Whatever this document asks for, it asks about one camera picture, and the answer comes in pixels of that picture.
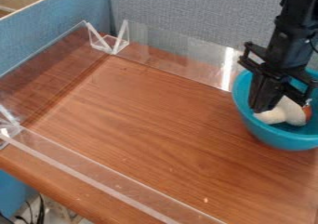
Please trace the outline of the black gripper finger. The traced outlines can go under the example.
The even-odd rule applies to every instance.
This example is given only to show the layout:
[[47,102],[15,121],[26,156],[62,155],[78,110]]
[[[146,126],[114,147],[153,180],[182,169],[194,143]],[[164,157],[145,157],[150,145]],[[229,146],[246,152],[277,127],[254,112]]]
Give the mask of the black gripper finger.
[[315,101],[315,98],[307,99],[305,105],[303,106],[303,110],[312,108],[313,101]]
[[256,73],[250,86],[249,105],[256,113],[270,111],[286,92],[286,76]]

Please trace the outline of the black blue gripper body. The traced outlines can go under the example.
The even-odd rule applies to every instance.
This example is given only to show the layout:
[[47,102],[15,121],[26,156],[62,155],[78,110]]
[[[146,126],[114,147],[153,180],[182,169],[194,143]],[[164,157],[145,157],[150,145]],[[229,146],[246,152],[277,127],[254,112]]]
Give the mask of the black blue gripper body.
[[318,52],[318,0],[281,0],[270,44],[245,43],[238,63],[253,73],[286,76],[284,96],[307,101],[318,81],[307,72],[312,54]]

